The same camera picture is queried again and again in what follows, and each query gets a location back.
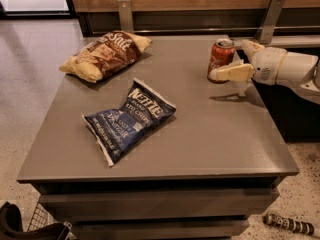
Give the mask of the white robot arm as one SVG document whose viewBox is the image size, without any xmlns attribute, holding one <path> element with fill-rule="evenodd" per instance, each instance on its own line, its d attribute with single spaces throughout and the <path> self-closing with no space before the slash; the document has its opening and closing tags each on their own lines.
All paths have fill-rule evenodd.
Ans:
<svg viewBox="0 0 320 240">
<path fill-rule="evenodd" d="M 248 63 L 242 60 L 219 66 L 209 73 L 214 81 L 247 81 L 250 78 L 266 85 L 281 85 L 299 97 L 320 104 L 319 57 L 265 47 L 242 40 Z"/>
</svg>

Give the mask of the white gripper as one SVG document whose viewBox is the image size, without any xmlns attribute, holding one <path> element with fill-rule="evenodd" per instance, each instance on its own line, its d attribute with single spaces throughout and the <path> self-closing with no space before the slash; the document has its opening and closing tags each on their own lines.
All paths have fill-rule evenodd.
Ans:
<svg viewBox="0 0 320 240">
<path fill-rule="evenodd" d="M 286 57 L 287 51 L 282 48 L 265 48 L 264 45 L 247 39 L 241 41 L 241 47 L 253 66 L 249 63 L 222 66 L 210 72 L 210 79 L 213 81 L 247 81 L 253 76 L 256 82 L 274 85 L 279 66 Z"/>
</svg>

